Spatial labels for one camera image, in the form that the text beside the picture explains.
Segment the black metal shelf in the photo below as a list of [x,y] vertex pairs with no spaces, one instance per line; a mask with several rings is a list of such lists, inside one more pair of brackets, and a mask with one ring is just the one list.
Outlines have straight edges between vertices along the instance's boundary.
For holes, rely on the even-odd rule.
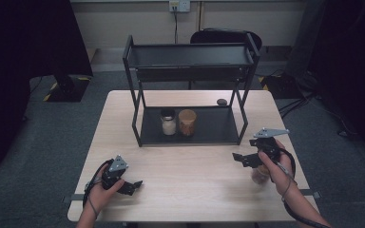
[[190,106],[171,107],[180,112],[189,108],[197,114],[195,133],[186,137],[176,132],[175,135],[163,134],[162,121],[159,118],[161,107],[148,107],[144,110],[141,129],[141,142],[147,145],[198,145],[198,144],[237,144],[239,134],[229,106]]
[[[134,45],[132,36],[129,36],[123,60],[135,106],[132,128],[139,146],[240,144],[248,125],[243,107],[250,85],[248,80],[252,80],[249,74],[254,75],[259,61],[258,50],[250,35],[245,43],[188,45]],[[137,96],[132,84],[131,68],[136,70],[138,78]],[[173,136],[166,136],[160,119],[162,108],[146,106],[143,83],[172,81],[234,81],[236,85],[228,105],[174,106],[177,113],[187,108],[197,113],[195,133],[185,137],[177,131]],[[238,91],[240,82],[246,82],[242,98]],[[243,119],[240,132],[232,111],[235,97]],[[144,115],[139,133],[136,122],[141,100]]]

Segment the wall outlet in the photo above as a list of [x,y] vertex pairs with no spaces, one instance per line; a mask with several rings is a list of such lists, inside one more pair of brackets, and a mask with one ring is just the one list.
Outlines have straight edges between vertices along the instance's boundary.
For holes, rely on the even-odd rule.
[[180,10],[180,1],[169,1],[168,2],[168,10],[169,11],[179,11]]
[[190,0],[180,0],[179,11],[189,12],[190,11]]
[[168,1],[168,10],[177,12],[189,12],[191,7],[190,0],[172,0]]

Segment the glass jar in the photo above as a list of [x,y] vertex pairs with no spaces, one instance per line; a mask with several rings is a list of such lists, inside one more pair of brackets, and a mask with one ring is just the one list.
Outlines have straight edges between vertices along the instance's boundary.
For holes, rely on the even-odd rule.
[[180,131],[184,136],[192,136],[195,132],[197,114],[191,109],[184,109],[179,113]]
[[264,164],[258,166],[257,168],[253,168],[251,179],[257,184],[266,183],[269,180],[268,168]]
[[161,110],[162,128],[164,135],[176,134],[176,111],[172,108]]

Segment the gray carpet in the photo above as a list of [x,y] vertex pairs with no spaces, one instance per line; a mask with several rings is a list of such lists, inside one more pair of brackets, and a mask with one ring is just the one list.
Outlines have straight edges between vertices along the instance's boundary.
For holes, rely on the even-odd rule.
[[[269,71],[260,67],[258,73]],[[30,81],[31,88],[37,87],[30,97],[28,120],[0,165],[0,227],[75,225],[67,219],[68,204],[63,198],[75,190],[107,93],[127,89],[123,72],[98,72],[80,103],[46,103],[43,98],[54,80],[39,81]],[[194,89],[221,86],[226,85],[197,82]],[[187,89],[187,83],[167,84],[167,89]],[[257,78],[252,89],[260,89]],[[276,103],[283,107],[292,101]],[[365,147],[363,142],[338,136],[342,126],[325,108],[312,99],[283,120],[312,190],[321,195],[316,199],[321,214],[335,227],[365,227]],[[294,222],[259,225],[297,227]],[[98,222],[96,227],[121,224]]]

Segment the chair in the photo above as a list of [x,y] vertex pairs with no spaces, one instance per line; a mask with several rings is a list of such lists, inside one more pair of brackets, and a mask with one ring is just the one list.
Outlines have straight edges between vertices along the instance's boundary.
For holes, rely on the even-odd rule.
[[[262,40],[256,33],[252,31],[226,28],[204,28],[196,31],[191,36],[190,43],[243,43],[245,42],[248,33],[251,34],[251,38],[253,38],[254,44],[257,47],[257,50],[251,51],[254,59],[254,65],[246,69],[245,77],[240,80],[241,83],[244,83],[244,87],[248,87],[252,83],[259,61],[259,50],[262,47]],[[191,82],[189,82],[188,88],[191,89]]]

